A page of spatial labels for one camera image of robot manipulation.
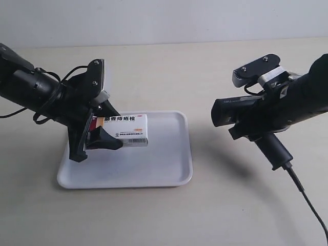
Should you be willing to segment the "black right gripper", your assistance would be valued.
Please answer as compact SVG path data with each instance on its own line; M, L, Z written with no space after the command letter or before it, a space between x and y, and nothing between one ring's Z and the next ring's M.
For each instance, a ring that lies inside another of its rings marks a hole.
M265 84L264 97L247 111L247 139L256 141L267 133L288 129L295 122L291 108L290 92L293 80L283 74Z

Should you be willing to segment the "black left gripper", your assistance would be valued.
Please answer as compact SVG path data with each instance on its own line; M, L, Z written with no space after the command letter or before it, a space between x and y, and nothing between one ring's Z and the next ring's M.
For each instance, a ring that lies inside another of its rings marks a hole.
M87 159L86 139L87 150L118 150L123 147L122 141L111 136L104 128L96 128L89 132L94 115L94 107L91 105L95 90L93 81L88 72L74 75L70 79L65 78L60 83L61 92L48 109L50 119L67 127L69 158L76 162ZM120 116L108 100L99 106L99 117Z

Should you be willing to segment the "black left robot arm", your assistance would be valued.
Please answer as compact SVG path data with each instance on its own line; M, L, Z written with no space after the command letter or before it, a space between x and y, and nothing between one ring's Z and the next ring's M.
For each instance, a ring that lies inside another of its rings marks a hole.
M98 58L83 66L85 72L64 78L36 68L8 46L1 44L1 97L34 112L33 121L42 125L49 120L67 127L69 158L75 162L87 159L87 150L118 150L122 141L102 126L91 129L93 117L110 118L119 113L109 102L105 91L106 62Z

